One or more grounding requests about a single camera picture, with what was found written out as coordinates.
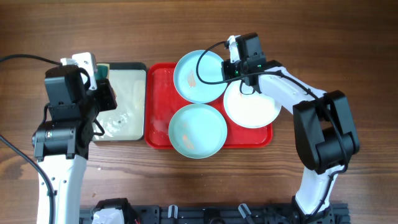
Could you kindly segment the white plate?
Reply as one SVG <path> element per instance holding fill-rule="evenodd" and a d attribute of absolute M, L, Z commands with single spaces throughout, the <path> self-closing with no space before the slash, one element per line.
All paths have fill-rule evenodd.
<path fill-rule="evenodd" d="M 244 128 L 256 129 L 271 124 L 282 105 L 270 96 L 253 91 L 241 81 L 228 85 L 223 98 L 228 117 Z"/>

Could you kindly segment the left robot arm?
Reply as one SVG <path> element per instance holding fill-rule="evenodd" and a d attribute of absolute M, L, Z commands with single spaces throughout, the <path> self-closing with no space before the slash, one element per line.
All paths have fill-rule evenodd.
<path fill-rule="evenodd" d="M 109 80 L 83 81 L 89 73 L 76 65 L 47 70 L 49 98 L 43 119 L 32 136 L 34 157 L 44 174 L 39 177 L 37 223 L 78 223 L 83 176 L 93 125 L 102 111 L 117 107 Z"/>

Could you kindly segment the green yellow sponge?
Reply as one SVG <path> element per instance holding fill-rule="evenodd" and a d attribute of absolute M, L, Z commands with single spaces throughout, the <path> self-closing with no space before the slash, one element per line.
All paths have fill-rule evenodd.
<path fill-rule="evenodd" d="M 95 72 L 96 80 L 104 80 L 109 77 L 110 64 L 108 63 L 97 63 L 97 71 Z"/>

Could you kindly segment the light blue plate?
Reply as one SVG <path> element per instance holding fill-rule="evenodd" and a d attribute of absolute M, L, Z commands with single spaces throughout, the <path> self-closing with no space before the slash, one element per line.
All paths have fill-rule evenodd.
<path fill-rule="evenodd" d="M 196 65 L 204 50 L 195 50 L 184 55 L 174 70 L 174 85 L 179 95 L 191 103 L 209 103 L 223 94 L 227 83 L 208 85 L 201 82 L 196 73 Z M 223 80 L 221 63 L 223 59 L 214 52 L 207 52 L 199 65 L 200 78 L 206 82 Z"/>

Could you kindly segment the black water basin tray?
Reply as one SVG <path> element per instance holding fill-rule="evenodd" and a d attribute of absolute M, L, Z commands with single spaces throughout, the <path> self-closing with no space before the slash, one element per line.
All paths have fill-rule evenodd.
<path fill-rule="evenodd" d="M 115 110 L 100 112 L 97 121 L 104 129 L 100 141 L 137 141 L 144 135 L 147 67 L 140 62 L 108 62 L 108 80 L 114 90 Z"/>

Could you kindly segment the mint green plate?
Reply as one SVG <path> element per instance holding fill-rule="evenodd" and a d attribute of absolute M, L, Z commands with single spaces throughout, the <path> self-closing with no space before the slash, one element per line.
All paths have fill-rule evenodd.
<path fill-rule="evenodd" d="M 204 159 L 224 146 L 228 127 L 223 115 L 214 107 L 190 104 L 172 116 L 168 134 L 178 153 L 191 159 Z"/>

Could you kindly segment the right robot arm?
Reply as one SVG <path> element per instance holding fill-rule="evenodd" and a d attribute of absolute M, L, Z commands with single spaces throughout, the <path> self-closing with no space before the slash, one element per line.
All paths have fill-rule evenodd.
<path fill-rule="evenodd" d="M 256 33 L 232 35 L 222 42 L 229 59 L 222 63 L 224 82 L 242 81 L 267 95 L 294 119 L 295 145 L 304 165 L 294 204 L 309 223 L 330 208 L 329 197 L 339 174 L 359 151 L 349 103 L 339 90 L 325 92 L 291 75 L 278 61 L 266 60 Z"/>

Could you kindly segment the red plastic tray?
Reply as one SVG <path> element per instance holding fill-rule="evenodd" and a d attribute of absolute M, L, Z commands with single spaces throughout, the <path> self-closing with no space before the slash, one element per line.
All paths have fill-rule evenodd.
<path fill-rule="evenodd" d="M 172 149 L 169 139 L 169 123 L 172 116 L 190 104 L 184 100 L 174 86 L 176 63 L 157 63 L 147 72 L 144 139 L 154 149 Z M 234 123 L 226 114 L 223 97 L 210 103 L 226 120 L 228 135 L 224 149 L 254 149 L 267 146 L 273 138 L 269 124 L 262 128 L 249 129 Z"/>

